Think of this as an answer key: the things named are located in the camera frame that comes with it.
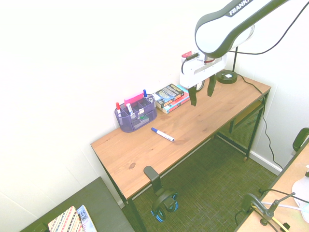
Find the red marker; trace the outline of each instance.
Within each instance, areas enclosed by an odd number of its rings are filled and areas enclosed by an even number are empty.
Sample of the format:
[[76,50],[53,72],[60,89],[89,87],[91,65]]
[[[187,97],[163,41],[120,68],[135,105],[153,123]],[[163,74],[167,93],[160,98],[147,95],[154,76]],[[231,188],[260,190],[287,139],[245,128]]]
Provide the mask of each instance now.
[[121,118],[121,110],[120,110],[120,106],[119,106],[119,103],[116,102],[116,108],[117,108],[117,112],[118,112],[118,118],[119,118],[119,123],[120,125],[122,126],[122,118]]

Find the book cover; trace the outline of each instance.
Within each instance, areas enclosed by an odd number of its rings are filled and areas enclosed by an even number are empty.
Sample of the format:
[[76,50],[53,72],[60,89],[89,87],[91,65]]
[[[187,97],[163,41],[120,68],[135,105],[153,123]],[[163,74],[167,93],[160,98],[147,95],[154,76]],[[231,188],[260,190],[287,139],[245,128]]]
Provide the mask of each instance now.
[[78,210],[78,215],[81,218],[84,232],[97,232],[93,221],[84,205],[82,205]]
[[180,98],[178,98],[177,100],[171,102],[170,104],[168,104],[167,106],[163,107],[163,108],[159,108],[160,110],[162,110],[164,113],[168,114],[171,111],[173,111],[174,109],[178,108],[179,106],[185,104],[187,101],[190,100],[189,97],[189,92],[187,89],[183,88],[180,85],[177,85],[178,88],[180,88],[183,92],[184,95],[181,96]]
[[74,206],[48,223],[50,232],[84,232]]
[[163,108],[164,106],[170,104],[172,101],[175,101],[176,99],[183,96],[184,92],[176,85],[170,84],[152,95],[155,100],[155,105],[158,108]]

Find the white wall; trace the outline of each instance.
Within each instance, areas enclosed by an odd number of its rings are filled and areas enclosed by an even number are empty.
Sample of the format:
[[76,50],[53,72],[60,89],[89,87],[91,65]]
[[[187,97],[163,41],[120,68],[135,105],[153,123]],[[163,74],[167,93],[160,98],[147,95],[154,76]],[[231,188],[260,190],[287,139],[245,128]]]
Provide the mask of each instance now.
[[[272,47],[306,3],[306,0],[289,1],[259,21],[254,37],[242,44],[239,51],[257,53]],[[309,126],[308,22],[309,7],[271,51],[257,56],[239,54],[237,57],[238,73],[272,87],[265,112],[267,133],[271,138],[275,161],[283,167],[292,158],[292,143],[298,132]],[[231,68],[233,55],[229,58]],[[254,156],[252,158],[278,174],[280,168],[272,161],[264,131],[262,121],[252,150],[266,162]]]
[[[23,229],[98,176],[120,202],[90,143],[117,127],[115,102],[179,82],[196,22],[228,2],[1,3],[0,231]],[[305,1],[291,3],[239,49],[274,44]],[[272,86],[266,118],[283,165],[309,124],[307,12],[274,51],[237,60],[240,74]],[[271,162],[262,129],[253,150]]]

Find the purple mesh organizer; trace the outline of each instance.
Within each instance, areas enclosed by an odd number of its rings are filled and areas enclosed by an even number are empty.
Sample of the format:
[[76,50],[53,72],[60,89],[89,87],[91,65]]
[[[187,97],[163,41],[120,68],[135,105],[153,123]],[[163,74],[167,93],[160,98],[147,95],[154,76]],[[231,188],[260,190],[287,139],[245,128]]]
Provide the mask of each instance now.
[[155,99],[151,94],[147,94],[147,98],[142,98],[131,104],[133,114],[130,115],[129,110],[124,104],[120,105],[120,113],[115,109],[115,115],[123,132],[133,132],[138,128],[145,126],[153,121],[157,116],[155,107]]

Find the blue marker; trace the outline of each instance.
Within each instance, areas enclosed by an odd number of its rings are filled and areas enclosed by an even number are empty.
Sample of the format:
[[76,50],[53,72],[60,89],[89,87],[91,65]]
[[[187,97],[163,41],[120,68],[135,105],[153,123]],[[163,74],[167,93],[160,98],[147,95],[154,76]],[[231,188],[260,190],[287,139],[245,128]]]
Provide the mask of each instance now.
[[175,140],[173,137],[170,137],[169,135],[163,133],[162,131],[157,130],[156,128],[151,127],[151,130],[156,132],[157,134],[161,135],[162,137],[170,140],[171,142],[174,142],[174,140]]

